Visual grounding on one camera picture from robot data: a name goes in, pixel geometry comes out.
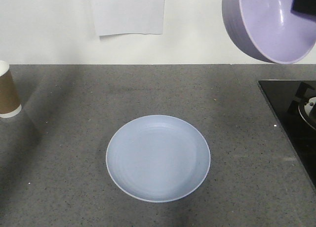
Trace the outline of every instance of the brown paper cup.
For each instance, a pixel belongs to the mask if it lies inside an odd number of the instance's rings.
[[[9,64],[0,61],[0,117],[15,116],[21,109],[21,102],[13,83]]]

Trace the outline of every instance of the bowl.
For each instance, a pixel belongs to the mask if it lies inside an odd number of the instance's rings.
[[[106,165],[114,183],[147,202],[185,197],[204,181],[210,167],[205,138],[189,123],[166,115],[137,118],[111,138]]]
[[[222,0],[224,25],[247,55],[292,64],[316,42],[316,17],[293,11],[292,4],[293,0]]]

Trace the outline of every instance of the white paper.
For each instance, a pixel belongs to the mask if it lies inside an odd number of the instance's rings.
[[[164,0],[91,0],[99,36],[162,34]]]

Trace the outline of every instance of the induction cooktop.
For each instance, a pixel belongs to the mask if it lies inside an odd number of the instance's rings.
[[[260,80],[259,85],[316,187],[316,80]]]

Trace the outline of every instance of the gray countertop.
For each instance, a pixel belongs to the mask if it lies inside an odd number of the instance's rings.
[[[0,120],[0,226],[315,226],[315,188],[258,86],[259,79],[316,79],[315,65],[11,71],[23,110]],[[150,114],[191,123],[210,146],[208,176],[178,201],[134,199],[106,169],[113,134]]]

